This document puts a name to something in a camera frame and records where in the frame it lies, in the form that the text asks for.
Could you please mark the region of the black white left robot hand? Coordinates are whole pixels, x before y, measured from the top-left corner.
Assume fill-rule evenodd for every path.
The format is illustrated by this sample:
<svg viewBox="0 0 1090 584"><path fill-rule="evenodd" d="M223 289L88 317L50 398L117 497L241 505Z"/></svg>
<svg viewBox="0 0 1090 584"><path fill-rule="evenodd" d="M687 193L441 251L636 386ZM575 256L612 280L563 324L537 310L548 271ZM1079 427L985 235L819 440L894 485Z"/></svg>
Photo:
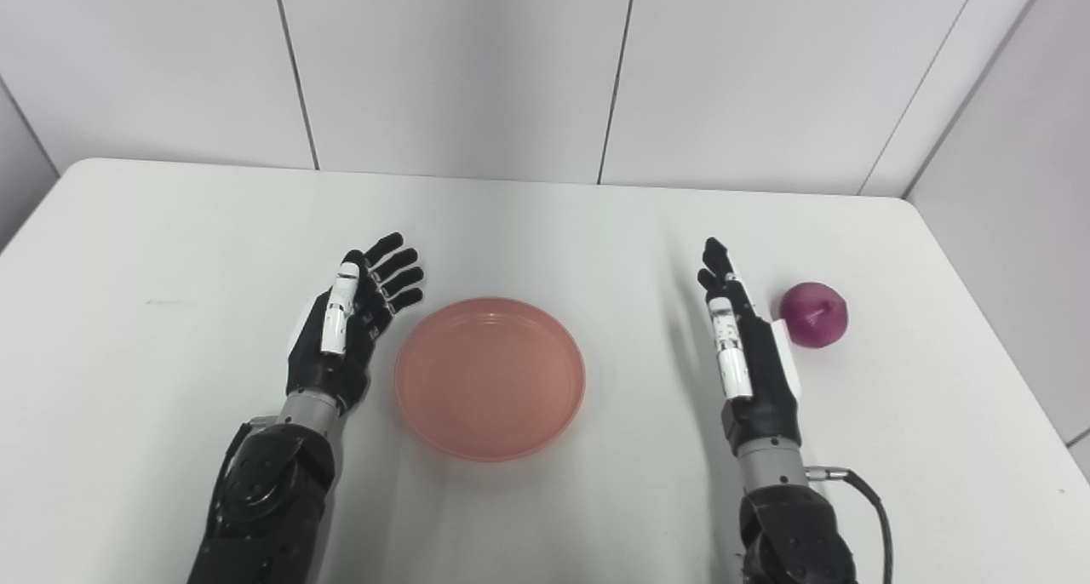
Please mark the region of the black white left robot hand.
<svg viewBox="0 0 1090 584"><path fill-rule="evenodd" d="M288 396L320 393L340 415L370 389L370 360L399 312L423 301L424 272L401 232L349 250L289 352Z"/></svg>

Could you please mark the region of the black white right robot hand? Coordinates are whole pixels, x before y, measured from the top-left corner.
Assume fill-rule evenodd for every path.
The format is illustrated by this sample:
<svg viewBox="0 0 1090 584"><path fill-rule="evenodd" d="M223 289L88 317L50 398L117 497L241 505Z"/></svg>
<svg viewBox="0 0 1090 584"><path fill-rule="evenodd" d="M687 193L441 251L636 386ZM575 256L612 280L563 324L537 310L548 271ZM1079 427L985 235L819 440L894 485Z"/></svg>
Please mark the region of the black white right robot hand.
<svg viewBox="0 0 1090 584"><path fill-rule="evenodd" d="M726 398L720 425L732 455L758 440L785 440L801 447L798 401L788 382L774 324L758 313L719 239L706 239L702 261L697 281L705 292L720 390Z"/></svg>

